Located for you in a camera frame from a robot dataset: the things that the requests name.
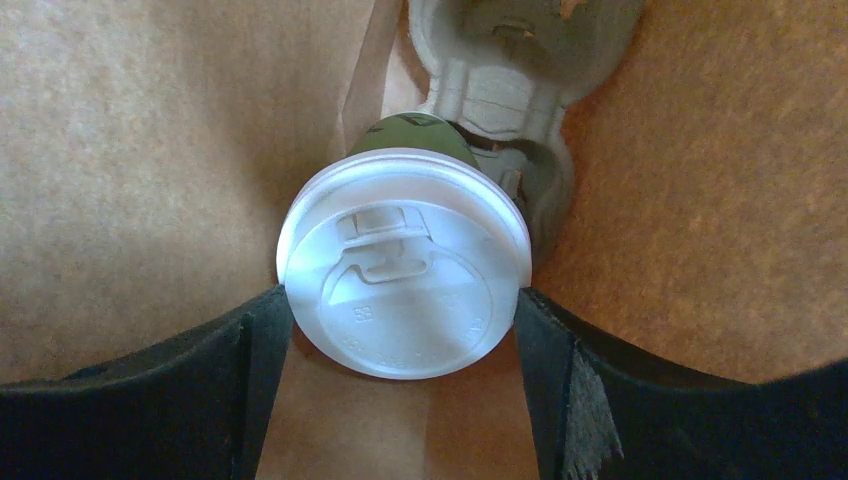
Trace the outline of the brown paper bag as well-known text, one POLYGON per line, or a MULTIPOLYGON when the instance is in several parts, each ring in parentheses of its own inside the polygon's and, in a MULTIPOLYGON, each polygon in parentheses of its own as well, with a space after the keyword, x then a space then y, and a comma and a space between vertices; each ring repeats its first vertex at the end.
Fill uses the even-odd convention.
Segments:
MULTIPOLYGON (((5 1, 1 379, 62 377, 276 279, 285 212, 360 112, 427 85, 382 1, 5 1)), ((572 106, 571 210, 535 285, 744 382, 847 354, 847 5, 650 1, 572 106)), ((295 338, 262 479, 533 479, 516 345, 372 380, 295 338)))

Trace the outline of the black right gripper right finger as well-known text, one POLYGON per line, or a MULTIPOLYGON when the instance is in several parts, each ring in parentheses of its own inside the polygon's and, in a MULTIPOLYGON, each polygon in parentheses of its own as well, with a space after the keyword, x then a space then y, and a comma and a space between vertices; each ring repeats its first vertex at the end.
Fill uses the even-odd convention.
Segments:
POLYGON ((847 364, 759 384, 599 329, 535 288, 514 332, 543 479, 843 479, 847 364))

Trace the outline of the green paper coffee cup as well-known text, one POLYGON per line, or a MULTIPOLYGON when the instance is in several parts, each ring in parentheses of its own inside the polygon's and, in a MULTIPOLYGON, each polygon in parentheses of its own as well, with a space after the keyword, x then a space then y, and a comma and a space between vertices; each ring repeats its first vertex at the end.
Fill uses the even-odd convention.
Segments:
POLYGON ((427 113, 404 112, 379 120, 354 143, 347 155, 387 148, 428 150, 479 168, 464 137, 449 122, 427 113))

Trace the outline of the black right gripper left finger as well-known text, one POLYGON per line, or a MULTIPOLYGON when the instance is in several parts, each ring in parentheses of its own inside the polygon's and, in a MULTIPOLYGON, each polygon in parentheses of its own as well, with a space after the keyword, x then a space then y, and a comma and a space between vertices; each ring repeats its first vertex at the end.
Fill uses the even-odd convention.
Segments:
POLYGON ((275 286, 160 343, 1 388, 5 479, 252 479, 294 323, 275 286))

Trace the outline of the white lid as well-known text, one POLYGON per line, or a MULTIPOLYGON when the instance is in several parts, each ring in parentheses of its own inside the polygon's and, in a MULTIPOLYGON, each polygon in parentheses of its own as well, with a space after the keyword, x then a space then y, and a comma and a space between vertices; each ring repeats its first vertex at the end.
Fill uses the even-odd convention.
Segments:
POLYGON ((388 148, 338 161, 302 187, 276 268, 298 327, 323 354, 366 375, 420 380, 501 342, 532 254, 517 206, 482 172, 388 148))

